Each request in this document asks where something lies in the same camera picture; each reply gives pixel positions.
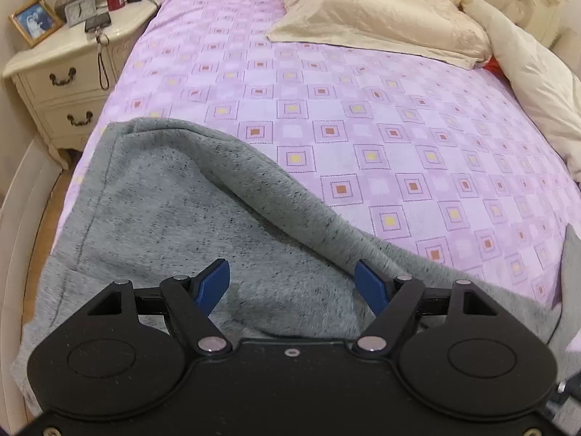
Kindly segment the grey knit pants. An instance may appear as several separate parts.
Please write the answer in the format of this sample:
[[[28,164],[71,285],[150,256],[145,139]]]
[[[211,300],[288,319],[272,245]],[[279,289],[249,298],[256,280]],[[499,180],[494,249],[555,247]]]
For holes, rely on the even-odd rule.
[[[104,286],[156,286],[223,258],[231,287],[213,312],[244,336],[356,336],[371,319],[354,288],[358,261],[428,286],[463,278],[358,229],[274,161],[194,123],[136,118],[105,128],[45,262],[12,374],[29,410],[32,350]]]

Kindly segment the purple patterned bed sheet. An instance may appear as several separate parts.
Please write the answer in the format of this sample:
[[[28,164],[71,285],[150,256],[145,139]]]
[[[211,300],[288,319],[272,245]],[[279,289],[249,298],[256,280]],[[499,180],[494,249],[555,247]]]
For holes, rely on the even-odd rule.
[[[282,0],[162,0],[94,125],[171,117],[267,154],[366,232],[545,304],[580,193],[487,70],[271,43]]]

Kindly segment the cream nightstand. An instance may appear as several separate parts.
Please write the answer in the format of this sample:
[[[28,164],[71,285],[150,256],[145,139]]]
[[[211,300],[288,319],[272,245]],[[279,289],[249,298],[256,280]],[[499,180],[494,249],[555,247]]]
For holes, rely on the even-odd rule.
[[[69,167],[67,151],[84,150],[109,93],[161,0],[130,3],[111,14],[99,40],[83,25],[63,27],[5,66],[54,161]]]

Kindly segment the red item under duvet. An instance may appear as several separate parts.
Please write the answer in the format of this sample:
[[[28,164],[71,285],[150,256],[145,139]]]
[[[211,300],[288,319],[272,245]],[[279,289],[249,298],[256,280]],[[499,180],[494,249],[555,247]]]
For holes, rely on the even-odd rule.
[[[496,58],[494,56],[491,57],[491,59],[488,60],[486,64],[484,64],[483,68],[485,70],[487,70],[489,73],[491,73],[492,75],[496,76],[499,80],[506,79],[506,76],[505,76],[502,68],[500,67],[498,61],[496,60]]]

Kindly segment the cream duvet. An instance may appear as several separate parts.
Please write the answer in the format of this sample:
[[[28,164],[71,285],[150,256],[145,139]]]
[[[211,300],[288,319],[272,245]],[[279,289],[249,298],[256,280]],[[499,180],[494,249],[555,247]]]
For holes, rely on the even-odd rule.
[[[484,0],[460,0],[484,28],[492,54],[522,109],[580,180],[580,80],[534,36]]]

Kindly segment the beige satin pillow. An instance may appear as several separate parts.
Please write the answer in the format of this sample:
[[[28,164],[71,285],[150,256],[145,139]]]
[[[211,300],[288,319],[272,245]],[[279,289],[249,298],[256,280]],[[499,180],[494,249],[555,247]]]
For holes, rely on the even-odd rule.
[[[458,0],[283,0],[275,43],[321,43],[419,55],[472,69],[491,58],[484,29]]]

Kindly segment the small white clock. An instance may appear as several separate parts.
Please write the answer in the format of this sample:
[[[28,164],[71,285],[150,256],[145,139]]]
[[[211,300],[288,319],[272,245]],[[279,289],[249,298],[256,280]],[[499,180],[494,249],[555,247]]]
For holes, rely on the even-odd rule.
[[[69,28],[97,15],[96,0],[74,0],[65,6],[66,24]]]

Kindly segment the gold framed photo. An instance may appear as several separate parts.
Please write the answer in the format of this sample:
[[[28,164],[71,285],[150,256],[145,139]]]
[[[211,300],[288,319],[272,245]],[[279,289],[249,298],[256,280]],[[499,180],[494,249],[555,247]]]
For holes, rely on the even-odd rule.
[[[45,0],[32,0],[14,12],[10,21],[29,47],[37,46],[64,26]]]

